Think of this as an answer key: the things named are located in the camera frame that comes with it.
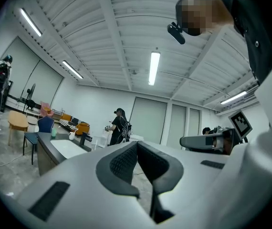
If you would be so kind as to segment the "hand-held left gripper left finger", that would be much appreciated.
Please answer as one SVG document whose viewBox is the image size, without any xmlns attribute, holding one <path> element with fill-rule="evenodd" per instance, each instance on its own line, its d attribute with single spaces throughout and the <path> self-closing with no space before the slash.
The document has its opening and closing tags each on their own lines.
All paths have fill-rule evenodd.
<svg viewBox="0 0 272 229">
<path fill-rule="evenodd" d="M 135 196 L 111 192 L 96 175 L 100 159 L 136 148 L 124 143 L 69 158 L 4 203 L 31 229 L 152 229 L 155 222 Z"/>
</svg>

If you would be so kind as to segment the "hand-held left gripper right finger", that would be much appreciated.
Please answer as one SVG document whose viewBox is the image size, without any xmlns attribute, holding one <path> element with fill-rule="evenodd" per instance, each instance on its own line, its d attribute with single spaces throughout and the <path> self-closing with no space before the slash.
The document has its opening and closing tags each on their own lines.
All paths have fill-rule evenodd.
<svg viewBox="0 0 272 229">
<path fill-rule="evenodd" d="M 204 228 L 208 217 L 196 203 L 211 189 L 227 156 L 139 141 L 137 159 L 152 185 L 150 214 L 138 214 L 137 228 Z"/>
</svg>

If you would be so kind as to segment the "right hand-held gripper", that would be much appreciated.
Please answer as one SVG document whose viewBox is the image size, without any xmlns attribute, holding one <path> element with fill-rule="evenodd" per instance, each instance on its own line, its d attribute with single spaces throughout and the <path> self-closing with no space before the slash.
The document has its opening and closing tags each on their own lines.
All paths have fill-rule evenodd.
<svg viewBox="0 0 272 229">
<path fill-rule="evenodd" d="M 189 149 L 218 150 L 230 155 L 236 145 L 248 142 L 247 135 L 252 131 L 252 126 L 241 110 L 231 114 L 228 119 L 231 127 L 217 126 L 208 135 L 182 137 L 180 145 Z"/>
</svg>

